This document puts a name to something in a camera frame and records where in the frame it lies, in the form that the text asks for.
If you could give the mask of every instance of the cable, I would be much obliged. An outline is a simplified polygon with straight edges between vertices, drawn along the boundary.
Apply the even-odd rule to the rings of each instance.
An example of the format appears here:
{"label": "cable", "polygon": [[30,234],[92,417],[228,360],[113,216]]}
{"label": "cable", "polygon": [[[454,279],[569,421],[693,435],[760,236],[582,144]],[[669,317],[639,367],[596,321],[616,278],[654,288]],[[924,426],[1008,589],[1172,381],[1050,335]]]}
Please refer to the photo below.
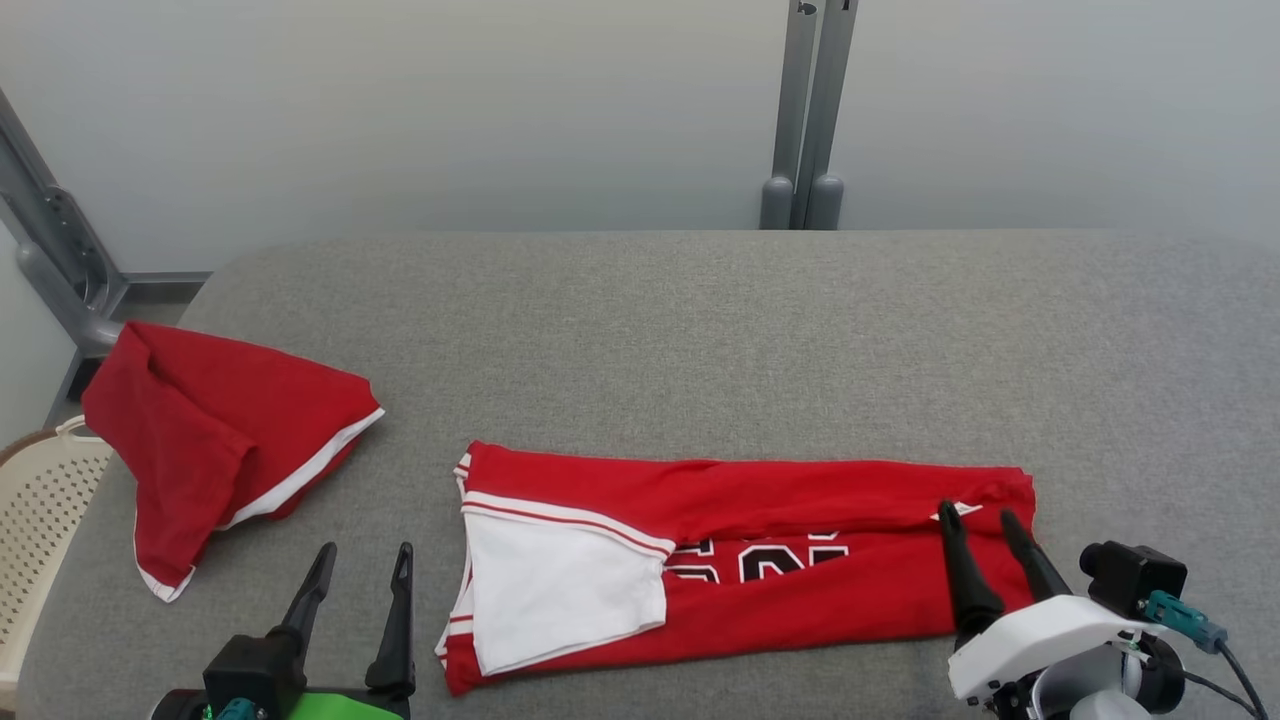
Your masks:
{"label": "cable", "polygon": [[1253,703],[1253,708],[1257,712],[1254,717],[1258,720],[1267,720],[1267,711],[1262,708],[1262,698],[1258,697],[1258,691],[1253,689],[1253,683],[1249,682],[1249,676],[1244,674],[1244,667],[1240,666],[1240,661],[1235,659],[1235,653],[1231,648],[1226,647],[1226,641],[1219,638],[1217,650],[1226,659],[1226,664],[1231,666],[1231,671],[1235,676],[1240,679],[1240,685],[1244,688],[1244,693],[1249,696],[1249,702]]}
{"label": "cable", "polygon": [[1215,683],[1213,680],[1210,680],[1207,678],[1201,678],[1196,673],[1188,673],[1187,670],[1183,670],[1183,678],[1187,678],[1187,680],[1196,683],[1197,685],[1203,685],[1216,692],[1217,694],[1225,697],[1226,700],[1234,702],[1235,705],[1239,705],[1240,707],[1244,708],[1245,712],[1249,714],[1249,717],[1256,719],[1258,716],[1257,711],[1253,710],[1253,706],[1244,702],[1244,698],[1224,688],[1222,685]]}

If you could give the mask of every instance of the gray fabric surface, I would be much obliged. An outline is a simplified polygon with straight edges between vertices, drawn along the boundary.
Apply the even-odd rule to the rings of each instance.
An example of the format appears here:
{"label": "gray fabric surface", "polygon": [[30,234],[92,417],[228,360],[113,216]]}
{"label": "gray fabric surface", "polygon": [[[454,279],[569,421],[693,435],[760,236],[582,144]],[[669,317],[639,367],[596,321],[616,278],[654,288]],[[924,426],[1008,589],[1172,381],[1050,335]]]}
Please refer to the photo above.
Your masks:
{"label": "gray fabric surface", "polygon": [[[184,327],[369,377],[387,416],[282,523],[218,537],[186,593],[131,557],[115,464],[23,671],[20,716],[142,717],[233,633],[279,620],[319,546],[338,565],[307,661],[358,684],[397,543],[417,550],[420,717],[977,717],[950,641],[511,682],[451,700],[431,656],[457,593],[451,468],[467,442],[634,457],[1012,464],[1078,592],[1107,538],[1190,566],[1280,711],[1280,256],[1089,231],[425,234],[270,250]],[[1188,665],[1236,688],[1220,659]],[[1190,688],[1183,717],[1242,716]]]}

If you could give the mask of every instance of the wall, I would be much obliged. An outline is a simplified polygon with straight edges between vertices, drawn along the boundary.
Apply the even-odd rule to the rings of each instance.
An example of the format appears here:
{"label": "wall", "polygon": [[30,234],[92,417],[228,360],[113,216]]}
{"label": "wall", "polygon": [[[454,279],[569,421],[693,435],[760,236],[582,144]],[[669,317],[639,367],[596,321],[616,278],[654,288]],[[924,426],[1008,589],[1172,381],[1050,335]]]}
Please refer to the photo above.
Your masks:
{"label": "wall", "polygon": [[5,0],[0,87],[125,272],[415,228],[749,228],[788,9]]}
{"label": "wall", "polygon": [[1280,4],[864,0],[842,228],[1139,227],[1280,247]]}
{"label": "wall", "polygon": [[38,430],[76,346],[18,270],[18,243],[0,224],[0,450]]}

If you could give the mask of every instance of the metal pole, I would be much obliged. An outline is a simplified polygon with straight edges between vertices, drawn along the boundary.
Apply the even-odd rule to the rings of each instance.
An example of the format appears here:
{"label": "metal pole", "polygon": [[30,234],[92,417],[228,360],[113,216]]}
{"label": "metal pole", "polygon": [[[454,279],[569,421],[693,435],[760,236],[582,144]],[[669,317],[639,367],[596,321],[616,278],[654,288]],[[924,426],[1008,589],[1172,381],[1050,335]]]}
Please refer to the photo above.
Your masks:
{"label": "metal pole", "polygon": [[104,355],[119,325],[106,320],[127,283],[70,192],[59,187],[13,105],[0,92],[0,215],[18,240],[18,265],[84,356]]}
{"label": "metal pole", "polygon": [[836,229],[840,219],[844,182],[827,170],[856,15],[858,0],[827,0],[818,38],[818,59],[813,69],[813,92],[800,154],[800,173],[796,176],[796,197],[791,208],[792,228]]}
{"label": "metal pole", "polygon": [[773,138],[773,172],[760,195],[760,229],[786,229],[791,220],[800,142],[809,97],[809,67],[817,35],[818,8],[797,0],[787,15],[787,38],[782,51],[782,83],[778,91],[778,122]]}

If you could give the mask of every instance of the white stripe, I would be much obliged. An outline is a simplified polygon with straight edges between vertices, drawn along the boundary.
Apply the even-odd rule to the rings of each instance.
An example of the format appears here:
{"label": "white stripe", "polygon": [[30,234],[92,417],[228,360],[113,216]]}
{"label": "white stripe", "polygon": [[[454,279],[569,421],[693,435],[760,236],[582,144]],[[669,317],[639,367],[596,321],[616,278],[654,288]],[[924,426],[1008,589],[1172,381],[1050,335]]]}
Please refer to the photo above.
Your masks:
{"label": "white stripe", "polygon": [[[517,520],[521,523],[594,523],[594,525],[579,524],[577,527],[584,530],[590,530],[594,533],[603,534],[605,537],[625,541],[626,544],[631,546],[637,552],[644,552],[645,555],[653,555],[662,560],[666,560],[676,550],[675,541],[655,538],[648,533],[643,533],[631,525],[620,523],[608,515],[600,515],[599,512],[591,512],[590,510],[581,510],[577,507],[566,507],[563,505],[550,505],[547,502],[534,502],[529,500],[515,500],[511,497],[499,497],[497,495],[489,495],[486,492],[467,491],[462,496],[462,502],[483,502],[485,505],[492,505],[500,510],[490,510],[486,507],[475,506],[462,506],[462,512],[474,512],[476,515],[488,515],[490,518],[502,518],[506,520]],[[539,518],[529,518],[525,515],[507,514],[502,510],[512,510],[517,512],[534,512],[536,515],[543,515],[550,518],[550,520],[541,520]]]}
{"label": "white stripe", "polygon": [[[463,460],[468,460],[470,457],[470,454],[465,455]],[[458,492],[461,495],[466,495],[466,491],[462,488],[462,478],[458,478]],[[449,611],[449,615],[471,615],[474,609],[475,602],[471,598],[471,547],[468,544],[466,548],[466,556],[462,561],[462,584],[458,587],[458,597],[453,601],[453,610]],[[444,641],[448,639],[449,635],[457,634],[453,630],[452,623],[453,621],[451,620],[444,625],[444,632],[440,633],[440,642],[435,643],[435,653],[442,657],[444,656]],[[467,628],[467,632],[471,632],[470,626]]]}
{"label": "white stripe", "polygon": [[462,480],[467,479],[471,474],[471,454],[467,452],[458,460],[458,464],[453,466],[453,474],[458,478],[458,489],[462,491]]}
{"label": "white stripe", "polygon": [[256,518],[257,515],[266,515],[268,512],[275,512],[282,505],[288,502],[291,497],[298,493],[300,489],[305,488],[307,483],[315,479],[329,462],[333,461],[334,456],[347,447],[351,441],[356,439],[356,436],[365,432],[365,428],[372,425],[379,418],[385,415],[387,411],[379,407],[374,410],[367,418],[357,420],[356,423],[347,425],[346,428],[338,430],[338,434],[329,438],[329,442],[316,451],[310,460],[302,464],[301,468],[289,473],[289,477],[284,478],[271,489],[264,492],[257,497],[257,500],[250,502],[244,507],[236,511],[232,515],[229,523],[220,528],[214,528],[215,530],[225,530],[233,525],[238,525],[250,518]]}
{"label": "white stripe", "polygon": [[[956,503],[956,515],[957,516],[960,516],[960,515],[968,515],[970,512],[977,512],[978,510],[982,510],[980,505],[965,505],[964,502],[957,502]],[[937,519],[938,519],[938,514],[937,512],[934,512],[933,515],[929,515],[929,520],[937,520]]]}
{"label": "white stripe", "polygon": [[159,597],[163,601],[165,601],[165,602],[173,602],[173,601],[178,600],[178,596],[182,594],[182,591],[187,589],[187,583],[191,582],[191,577],[196,574],[196,566],[195,565],[191,566],[191,571],[187,573],[187,577],[183,578],[182,582],[178,583],[178,587],[175,587],[175,588],[169,587],[169,585],[161,583],[151,573],[147,573],[146,570],[143,570],[142,565],[138,564],[138,511],[137,510],[133,511],[133,536],[131,537],[131,539],[133,542],[133,566],[137,568],[138,573],[142,574],[142,582],[146,583],[147,588],[156,597]]}

